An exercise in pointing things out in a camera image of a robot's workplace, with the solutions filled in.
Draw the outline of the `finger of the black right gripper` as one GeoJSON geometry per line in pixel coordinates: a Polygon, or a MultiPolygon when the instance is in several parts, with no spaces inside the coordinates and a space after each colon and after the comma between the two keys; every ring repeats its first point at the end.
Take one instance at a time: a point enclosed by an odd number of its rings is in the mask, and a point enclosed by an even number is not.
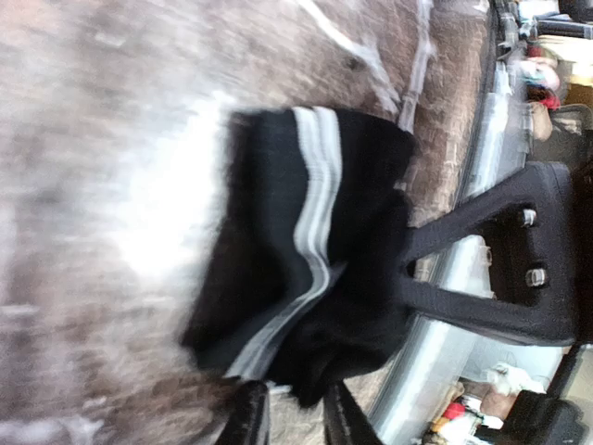
{"type": "Polygon", "coordinates": [[[411,232],[397,299],[426,316],[521,345],[568,346],[578,333],[573,186],[558,162],[532,162],[452,212],[411,232]],[[492,255],[492,298],[413,279],[408,267],[470,235],[492,255]]]}

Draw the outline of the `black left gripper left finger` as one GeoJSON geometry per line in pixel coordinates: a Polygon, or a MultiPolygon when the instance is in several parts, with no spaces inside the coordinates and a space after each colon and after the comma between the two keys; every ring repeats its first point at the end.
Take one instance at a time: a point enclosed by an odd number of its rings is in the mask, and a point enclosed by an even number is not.
{"type": "Polygon", "coordinates": [[[221,444],[270,443],[270,392],[260,381],[248,381],[236,390],[233,409],[221,432],[221,444]]]}

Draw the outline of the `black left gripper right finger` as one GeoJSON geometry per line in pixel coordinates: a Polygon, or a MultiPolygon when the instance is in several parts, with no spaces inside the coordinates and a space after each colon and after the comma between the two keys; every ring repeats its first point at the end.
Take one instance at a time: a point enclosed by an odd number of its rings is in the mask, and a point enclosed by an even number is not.
{"type": "Polygon", "coordinates": [[[343,382],[331,385],[323,397],[323,426],[326,444],[383,445],[343,382]]]}

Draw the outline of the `black striped sock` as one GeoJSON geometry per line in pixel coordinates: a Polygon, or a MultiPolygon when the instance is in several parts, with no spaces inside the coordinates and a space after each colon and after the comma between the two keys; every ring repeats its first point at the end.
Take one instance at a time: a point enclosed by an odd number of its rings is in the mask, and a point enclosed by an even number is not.
{"type": "Polygon", "coordinates": [[[251,115],[235,137],[226,218],[181,344],[199,370],[286,386],[305,408],[381,368],[409,311],[396,300],[417,143],[349,109],[251,115]]]}

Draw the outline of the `operator right hand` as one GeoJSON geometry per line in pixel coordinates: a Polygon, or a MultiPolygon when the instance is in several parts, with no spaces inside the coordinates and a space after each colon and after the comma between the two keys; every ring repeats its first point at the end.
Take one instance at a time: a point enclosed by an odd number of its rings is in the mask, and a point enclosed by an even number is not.
{"type": "Polygon", "coordinates": [[[485,396],[482,398],[480,412],[485,415],[497,417],[500,420],[505,420],[516,399],[516,394],[499,393],[494,386],[490,385],[485,396]]]}

